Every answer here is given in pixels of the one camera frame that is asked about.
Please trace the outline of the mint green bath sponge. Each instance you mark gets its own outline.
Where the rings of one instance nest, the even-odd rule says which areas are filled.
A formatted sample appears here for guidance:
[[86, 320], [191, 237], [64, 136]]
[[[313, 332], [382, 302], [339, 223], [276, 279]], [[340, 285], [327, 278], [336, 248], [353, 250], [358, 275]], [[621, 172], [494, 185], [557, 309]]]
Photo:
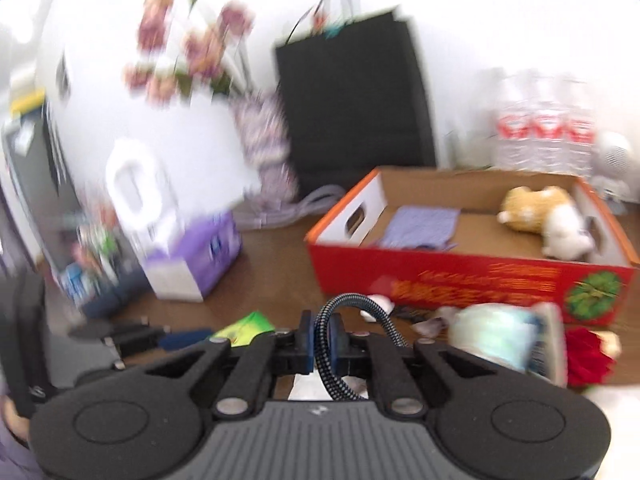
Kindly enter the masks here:
[[508, 304], [476, 304], [460, 310], [448, 342], [473, 356], [524, 372], [538, 333], [538, 315]]

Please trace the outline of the water bottle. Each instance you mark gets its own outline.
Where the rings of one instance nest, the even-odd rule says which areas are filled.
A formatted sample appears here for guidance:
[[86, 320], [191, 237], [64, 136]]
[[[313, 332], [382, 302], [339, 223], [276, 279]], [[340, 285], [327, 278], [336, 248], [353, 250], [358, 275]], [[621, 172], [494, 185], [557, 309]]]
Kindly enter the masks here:
[[564, 117], [559, 83], [533, 74], [529, 87], [529, 128], [536, 171], [559, 174], [564, 169]]
[[588, 86], [579, 79], [565, 78], [561, 84], [561, 127], [568, 174], [590, 178], [598, 127]]
[[518, 72], [505, 72], [498, 83], [495, 104], [496, 167], [504, 170], [529, 167], [530, 116], [526, 78]]

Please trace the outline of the purple cloth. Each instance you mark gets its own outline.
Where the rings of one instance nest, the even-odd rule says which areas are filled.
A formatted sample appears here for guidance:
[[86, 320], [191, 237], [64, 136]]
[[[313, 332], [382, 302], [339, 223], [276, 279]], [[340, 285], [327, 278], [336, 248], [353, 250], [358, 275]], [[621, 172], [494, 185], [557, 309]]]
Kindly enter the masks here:
[[388, 249], [425, 249], [446, 252], [454, 247], [460, 210], [423, 206], [401, 206], [378, 241]]

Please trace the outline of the purple white vase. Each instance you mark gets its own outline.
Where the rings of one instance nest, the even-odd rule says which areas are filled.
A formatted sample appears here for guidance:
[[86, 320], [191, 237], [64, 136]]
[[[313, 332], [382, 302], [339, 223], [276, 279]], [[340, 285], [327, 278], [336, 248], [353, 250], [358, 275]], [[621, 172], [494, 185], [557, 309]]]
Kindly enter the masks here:
[[277, 92], [234, 98], [231, 109], [244, 159], [257, 171], [265, 202], [289, 203], [297, 195], [297, 178], [290, 164], [291, 142]]

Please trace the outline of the red cardboard box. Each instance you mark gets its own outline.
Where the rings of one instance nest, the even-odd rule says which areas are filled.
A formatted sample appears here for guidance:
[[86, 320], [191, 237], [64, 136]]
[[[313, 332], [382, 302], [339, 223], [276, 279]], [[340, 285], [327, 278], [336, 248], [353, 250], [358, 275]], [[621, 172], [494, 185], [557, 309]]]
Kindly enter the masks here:
[[[538, 191], [548, 185], [569, 192], [593, 226], [597, 248], [580, 261], [549, 259], [538, 235], [515, 232], [497, 220], [511, 188]], [[386, 226], [402, 206], [457, 209], [449, 247], [383, 247]], [[382, 295], [423, 309], [553, 302], [564, 322], [589, 326], [609, 326], [620, 310], [639, 301], [634, 246], [590, 185], [566, 174], [376, 168], [305, 240], [319, 285], [330, 296]]]

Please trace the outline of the middle water bottle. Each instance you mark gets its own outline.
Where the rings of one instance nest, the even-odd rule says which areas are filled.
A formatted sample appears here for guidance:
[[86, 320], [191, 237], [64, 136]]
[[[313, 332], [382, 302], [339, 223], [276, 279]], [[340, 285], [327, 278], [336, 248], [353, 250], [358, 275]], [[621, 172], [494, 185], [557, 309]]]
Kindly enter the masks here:
[[529, 87], [529, 128], [536, 171], [559, 174], [564, 169], [564, 117], [559, 83], [533, 74]]

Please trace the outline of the right water bottle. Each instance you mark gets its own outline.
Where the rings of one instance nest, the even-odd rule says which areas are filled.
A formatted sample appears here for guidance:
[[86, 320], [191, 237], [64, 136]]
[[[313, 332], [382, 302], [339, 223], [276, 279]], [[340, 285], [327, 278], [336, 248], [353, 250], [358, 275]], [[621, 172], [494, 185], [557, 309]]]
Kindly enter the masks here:
[[590, 178], [598, 127], [588, 86], [579, 79], [565, 78], [561, 84], [561, 127], [568, 174]]

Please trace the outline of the red rose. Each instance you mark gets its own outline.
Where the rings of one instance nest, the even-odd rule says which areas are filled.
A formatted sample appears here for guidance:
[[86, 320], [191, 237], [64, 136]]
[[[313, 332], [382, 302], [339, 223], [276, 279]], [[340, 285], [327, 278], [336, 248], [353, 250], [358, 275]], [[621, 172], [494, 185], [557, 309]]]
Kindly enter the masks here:
[[570, 388], [601, 385], [622, 353], [620, 337], [610, 330], [565, 330], [566, 382]]

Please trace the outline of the purple tissue box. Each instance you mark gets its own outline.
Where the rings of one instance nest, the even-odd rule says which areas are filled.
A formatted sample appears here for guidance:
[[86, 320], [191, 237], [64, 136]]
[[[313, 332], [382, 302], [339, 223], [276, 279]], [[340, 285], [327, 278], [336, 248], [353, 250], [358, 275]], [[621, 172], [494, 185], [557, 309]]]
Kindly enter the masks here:
[[167, 249], [144, 256], [141, 266], [158, 299], [203, 302], [241, 249], [240, 232], [226, 211], [193, 220]]

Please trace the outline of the blue patterned packet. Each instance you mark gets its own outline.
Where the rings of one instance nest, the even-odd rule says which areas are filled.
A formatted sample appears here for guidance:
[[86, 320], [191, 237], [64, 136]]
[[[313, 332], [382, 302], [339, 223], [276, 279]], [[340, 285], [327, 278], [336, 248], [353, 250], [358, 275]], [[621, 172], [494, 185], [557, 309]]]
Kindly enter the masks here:
[[526, 373], [567, 386], [565, 330], [560, 307], [553, 302], [534, 304], [536, 336], [527, 362]]

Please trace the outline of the yellow white plush toy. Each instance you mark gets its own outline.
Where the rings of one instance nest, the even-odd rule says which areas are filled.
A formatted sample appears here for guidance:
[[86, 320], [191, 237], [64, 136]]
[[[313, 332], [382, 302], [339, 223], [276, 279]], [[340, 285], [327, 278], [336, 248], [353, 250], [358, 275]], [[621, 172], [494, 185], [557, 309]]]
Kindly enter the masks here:
[[526, 186], [512, 188], [504, 196], [497, 220], [514, 231], [539, 234], [541, 251], [547, 258], [577, 261], [594, 249], [573, 197], [558, 186], [540, 191]]

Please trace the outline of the white robot speaker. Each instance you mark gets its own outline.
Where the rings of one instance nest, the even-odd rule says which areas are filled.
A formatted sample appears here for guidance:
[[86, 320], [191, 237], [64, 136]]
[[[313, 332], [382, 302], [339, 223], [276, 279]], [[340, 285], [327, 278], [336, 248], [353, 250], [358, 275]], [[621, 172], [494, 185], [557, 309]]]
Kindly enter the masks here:
[[629, 192], [626, 179], [631, 168], [632, 151], [627, 144], [600, 146], [591, 185], [604, 200], [620, 202]]

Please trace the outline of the dried pink flowers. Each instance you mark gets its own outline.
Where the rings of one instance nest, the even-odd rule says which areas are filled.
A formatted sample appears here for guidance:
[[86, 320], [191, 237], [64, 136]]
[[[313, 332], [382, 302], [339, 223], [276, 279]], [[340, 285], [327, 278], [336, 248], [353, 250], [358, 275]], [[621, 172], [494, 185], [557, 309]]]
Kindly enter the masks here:
[[246, 40], [254, 18], [229, 2], [217, 16], [198, 0], [144, 0], [137, 29], [139, 61], [126, 68], [130, 93], [155, 105], [176, 96], [189, 102], [195, 91], [215, 96], [249, 96], [255, 91]]

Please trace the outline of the green packet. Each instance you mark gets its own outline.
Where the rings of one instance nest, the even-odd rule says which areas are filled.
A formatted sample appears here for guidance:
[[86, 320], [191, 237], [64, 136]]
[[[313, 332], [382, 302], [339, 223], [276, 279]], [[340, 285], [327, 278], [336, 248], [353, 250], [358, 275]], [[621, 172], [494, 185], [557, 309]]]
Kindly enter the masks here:
[[256, 336], [273, 331], [274, 326], [265, 315], [260, 312], [252, 312], [244, 318], [240, 318], [239, 321], [218, 330], [210, 339], [226, 338], [232, 347], [242, 347], [250, 344]]

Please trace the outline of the black paper bag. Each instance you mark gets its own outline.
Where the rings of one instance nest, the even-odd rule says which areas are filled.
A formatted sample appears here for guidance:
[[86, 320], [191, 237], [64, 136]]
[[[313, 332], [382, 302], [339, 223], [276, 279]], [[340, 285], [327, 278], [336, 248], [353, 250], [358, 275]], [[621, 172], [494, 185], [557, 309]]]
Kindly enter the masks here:
[[352, 0], [319, 0], [310, 31], [274, 49], [300, 192], [352, 188], [381, 166], [437, 165], [413, 36], [392, 11], [360, 18]]

